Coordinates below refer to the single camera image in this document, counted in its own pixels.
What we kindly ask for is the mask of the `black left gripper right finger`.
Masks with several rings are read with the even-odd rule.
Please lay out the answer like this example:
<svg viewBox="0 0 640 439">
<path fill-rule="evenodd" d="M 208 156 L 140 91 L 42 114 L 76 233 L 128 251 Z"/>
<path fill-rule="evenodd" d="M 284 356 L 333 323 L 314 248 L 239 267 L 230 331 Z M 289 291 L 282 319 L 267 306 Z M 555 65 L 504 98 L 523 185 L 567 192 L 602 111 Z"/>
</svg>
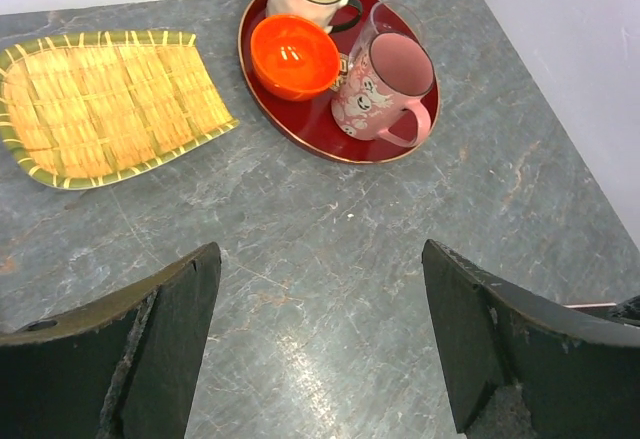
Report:
<svg viewBox="0 0 640 439">
<path fill-rule="evenodd" d="M 517 385 L 540 438 L 639 435 L 639 327 L 569 309 L 429 239 L 422 266 L 455 428 Z"/>
</svg>

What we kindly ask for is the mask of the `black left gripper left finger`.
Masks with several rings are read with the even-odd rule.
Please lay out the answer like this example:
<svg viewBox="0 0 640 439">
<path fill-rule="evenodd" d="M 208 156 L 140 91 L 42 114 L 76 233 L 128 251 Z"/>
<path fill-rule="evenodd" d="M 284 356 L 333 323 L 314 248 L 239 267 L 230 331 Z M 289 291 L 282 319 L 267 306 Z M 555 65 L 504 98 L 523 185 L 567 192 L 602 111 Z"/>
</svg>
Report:
<svg viewBox="0 0 640 439">
<path fill-rule="evenodd" d="M 4 438 L 182 438 L 221 278 L 211 242 L 1 336 Z"/>
</svg>

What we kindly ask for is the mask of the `pink-cased smartphone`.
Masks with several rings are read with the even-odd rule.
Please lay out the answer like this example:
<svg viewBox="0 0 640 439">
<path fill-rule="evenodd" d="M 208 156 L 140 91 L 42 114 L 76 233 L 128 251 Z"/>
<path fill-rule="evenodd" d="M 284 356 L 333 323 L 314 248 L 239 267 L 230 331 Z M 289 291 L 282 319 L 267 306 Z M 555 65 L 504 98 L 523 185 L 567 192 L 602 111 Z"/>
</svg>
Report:
<svg viewBox="0 0 640 439">
<path fill-rule="evenodd" d="M 573 304 L 567 305 L 567 308 L 616 323 L 640 326 L 639 295 L 620 303 Z"/>
</svg>

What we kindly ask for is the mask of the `yellow woven bamboo mat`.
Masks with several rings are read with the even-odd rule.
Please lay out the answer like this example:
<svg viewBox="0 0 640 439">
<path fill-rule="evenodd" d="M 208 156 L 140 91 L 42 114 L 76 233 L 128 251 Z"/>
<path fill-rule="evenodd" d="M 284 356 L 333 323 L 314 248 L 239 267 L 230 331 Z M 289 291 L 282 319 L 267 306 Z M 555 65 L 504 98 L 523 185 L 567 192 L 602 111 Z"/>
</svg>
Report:
<svg viewBox="0 0 640 439">
<path fill-rule="evenodd" d="M 166 164 L 238 125 L 193 33 L 68 33 L 1 53 L 1 141 L 35 181 L 86 190 Z"/>
</svg>

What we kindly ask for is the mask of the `red oval lacquer tray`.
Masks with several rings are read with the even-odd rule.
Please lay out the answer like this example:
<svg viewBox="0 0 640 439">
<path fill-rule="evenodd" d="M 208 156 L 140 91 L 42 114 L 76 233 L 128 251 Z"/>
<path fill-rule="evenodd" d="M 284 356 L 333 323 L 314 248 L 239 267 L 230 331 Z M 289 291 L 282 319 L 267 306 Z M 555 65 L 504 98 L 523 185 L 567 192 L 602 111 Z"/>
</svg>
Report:
<svg viewBox="0 0 640 439">
<path fill-rule="evenodd" d="M 346 61 L 357 36 L 365 24 L 371 8 L 381 0 L 359 0 L 363 16 L 353 28 L 331 34 L 331 38 Z M 418 150 L 403 148 L 382 139 L 360 141 L 349 138 L 336 125 L 330 110 L 330 101 L 336 88 L 329 89 L 315 98 L 302 102 L 282 100 L 265 89 L 254 73 L 250 55 L 250 39 L 255 27 L 265 19 L 267 0 L 251 0 L 240 20 L 238 29 L 238 56 L 245 82 L 256 104 L 279 131 L 299 147 L 337 162 L 351 164 L 381 164 L 401 159 Z M 440 112 L 441 96 L 438 79 L 432 90 L 421 99 L 432 118 L 433 130 Z M 416 131 L 415 119 L 410 111 L 404 112 L 390 128 L 391 132 L 404 139 Z"/>
</svg>

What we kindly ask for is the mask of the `orange bowl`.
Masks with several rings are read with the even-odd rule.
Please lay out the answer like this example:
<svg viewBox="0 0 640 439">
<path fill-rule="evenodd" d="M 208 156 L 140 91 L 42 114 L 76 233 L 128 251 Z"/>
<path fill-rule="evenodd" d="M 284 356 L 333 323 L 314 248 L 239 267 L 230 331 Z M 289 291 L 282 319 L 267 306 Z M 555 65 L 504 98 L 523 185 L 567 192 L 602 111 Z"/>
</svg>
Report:
<svg viewBox="0 0 640 439">
<path fill-rule="evenodd" d="M 250 59 L 259 83 L 289 102 L 327 91 L 340 73 L 340 53 L 329 35 L 300 16 L 263 19 L 250 37 Z"/>
</svg>

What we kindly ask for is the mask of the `pink patterned mug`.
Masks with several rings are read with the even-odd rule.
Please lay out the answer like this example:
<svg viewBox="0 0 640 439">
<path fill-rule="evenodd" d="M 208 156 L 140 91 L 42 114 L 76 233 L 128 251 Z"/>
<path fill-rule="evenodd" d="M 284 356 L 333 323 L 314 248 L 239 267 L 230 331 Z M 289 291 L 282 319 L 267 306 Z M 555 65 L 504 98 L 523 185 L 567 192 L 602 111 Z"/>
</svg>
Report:
<svg viewBox="0 0 640 439">
<path fill-rule="evenodd" d="M 353 68 L 331 100 L 338 127 L 361 141 L 385 140 L 403 148 L 422 144 L 432 128 L 432 116 L 422 99 L 436 83 L 433 63 L 426 50 L 399 32 L 376 35 L 357 56 Z M 416 124 L 412 139 L 391 128 L 405 113 Z"/>
</svg>

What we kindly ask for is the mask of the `clear drinking glass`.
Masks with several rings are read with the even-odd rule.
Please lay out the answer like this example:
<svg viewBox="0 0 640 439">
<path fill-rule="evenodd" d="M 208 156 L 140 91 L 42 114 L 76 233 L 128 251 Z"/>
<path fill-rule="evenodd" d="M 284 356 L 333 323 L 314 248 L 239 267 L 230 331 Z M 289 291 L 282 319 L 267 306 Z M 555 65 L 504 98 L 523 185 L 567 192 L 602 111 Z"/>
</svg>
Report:
<svg viewBox="0 0 640 439">
<path fill-rule="evenodd" d="M 423 24 L 410 8 L 397 1 L 378 1 L 370 8 L 364 18 L 363 25 L 360 27 L 348 55 L 349 64 L 353 64 L 373 38 L 383 32 L 399 32 L 418 43 L 424 42 Z"/>
</svg>

